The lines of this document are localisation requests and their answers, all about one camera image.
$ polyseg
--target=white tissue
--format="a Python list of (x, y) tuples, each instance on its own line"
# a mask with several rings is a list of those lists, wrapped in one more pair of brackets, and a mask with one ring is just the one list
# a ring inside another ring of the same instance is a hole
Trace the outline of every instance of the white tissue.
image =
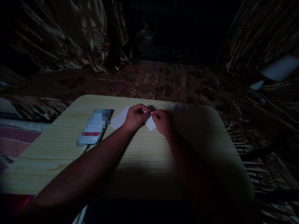
[(179, 107), (180, 110), (185, 110), (185, 105), (184, 104), (180, 104), (178, 107)]
[(172, 110), (178, 110), (178, 106), (177, 106), (175, 103), (173, 103), (173, 104), (171, 105), (171, 107), (172, 107)]
[(190, 109), (190, 105), (189, 105), (189, 104), (185, 104), (185, 109), (186, 109), (186, 110), (191, 110), (191, 109)]

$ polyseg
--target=wooden table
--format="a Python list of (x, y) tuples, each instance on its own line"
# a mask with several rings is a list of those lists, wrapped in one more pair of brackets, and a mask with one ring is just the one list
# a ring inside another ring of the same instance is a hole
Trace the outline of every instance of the wooden table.
[[(1, 176), (4, 193), (37, 194), (82, 154), (76, 147), (76, 115), (85, 109), (113, 109), (143, 103), (151, 110), (171, 111), (173, 102), (85, 95), (65, 110)], [(239, 201), (254, 198), (254, 187), (217, 111), (190, 105), (173, 111), (175, 125), (186, 140), (214, 168), (230, 194)], [(106, 129), (103, 139), (114, 130)], [(143, 125), (130, 141), (103, 196), (114, 198), (184, 199), (169, 146), (154, 129)]]

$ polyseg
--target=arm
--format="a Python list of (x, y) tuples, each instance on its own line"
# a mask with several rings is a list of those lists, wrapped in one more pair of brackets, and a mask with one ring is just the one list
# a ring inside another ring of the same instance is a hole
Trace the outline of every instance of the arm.
[(239, 211), (214, 171), (175, 130), (173, 115), (157, 110), (152, 117), (158, 131), (169, 143), (178, 177), (198, 219), (216, 222), (239, 220)]
[(125, 123), (55, 177), (19, 212), (18, 221), (72, 223), (105, 185), (129, 137), (149, 116), (144, 105), (131, 107)]

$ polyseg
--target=finger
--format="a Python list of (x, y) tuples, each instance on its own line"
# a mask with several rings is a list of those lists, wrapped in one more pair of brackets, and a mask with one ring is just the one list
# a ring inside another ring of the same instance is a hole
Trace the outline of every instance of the finger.
[(150, 109), (148, 109), (146, 106), (144, 106), (143, 104), (137, 104), (135, 106), (132, 107), (134, 110), (142, 110), (143, 112), (148, 111), (150, 112)]
[(158, 116), (154, 112), (152, 113), (152, 118), (153, 118), (154, 123), (156, 123), (156, 121), (159, 120)]
[(148, 108), (147, 108), (146, 106), (144, 106), (143, 104), (140, 104), (140, 106), (141, 106), (141, 109), (142, 109), (143, 112), (145, 112), (145, 111), (150, 112), (150, 109), (148, 109)]
[(153, 111), (153, 113), (160, 116), (160, 117), (162, 117), (164, 114), (166, 114), (166, 112), (164, 110), (161, 110), (161, 109), (155, 110), (155, 111)]
[(145, 120), (145, 119), (148, 119), (150, 117), (150, 115), (151, 115), (151, 112), (147, 111), (144, 114), (141, 114), (141, 117), (143, 120)]

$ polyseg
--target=charging cable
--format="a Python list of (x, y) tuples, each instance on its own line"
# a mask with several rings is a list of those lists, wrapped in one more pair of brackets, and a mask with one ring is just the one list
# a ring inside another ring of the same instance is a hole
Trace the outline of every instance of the charging cable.
[[(249, 92), (255, 94), (255, 95), (261, 100), (262, 103), (257, 103), (257, 102), (255, 102), (255, 101), (253, 101), (252, 99), (250, 99), (249, 96), (248, 96), (248, 94), (247, 94), (247, 93), (249, 93)], [(295, 121), (296, 123), (299, 124), (298, 121), (296, 121), (294, 118), (292, 118), (292, 117), (291, 117), (290, 115), (288, 115), (286, 112), (284, 112), (283, 110), (281, 110), (281, 109), (279, 109), (277, 106), (275, 106), (275, 105), (274, 105), (274, 104), (273, 104), (267, 97), (265, 97), (263, 94), (261, 94), (261, 93), (259, 93), (259, 92), (257, 92), (257, 91), (253, 91), (253, 90), (248, 90), (248, 91), (245, 92), (245, 94), (246, 94), (246, 97), (247, 97), (251, 102), (253, 102), (253, 103), (255, 103), (255, 104), (263, 105), (263, 104), (267, 103), (267, 101), (268, 101), (268, 102), (269, 102), (273, 107), (275, 107), (277, 110), (283, 112), (285, 115), (287, 115), (289, 118), (291, 118), (293, 121)]]

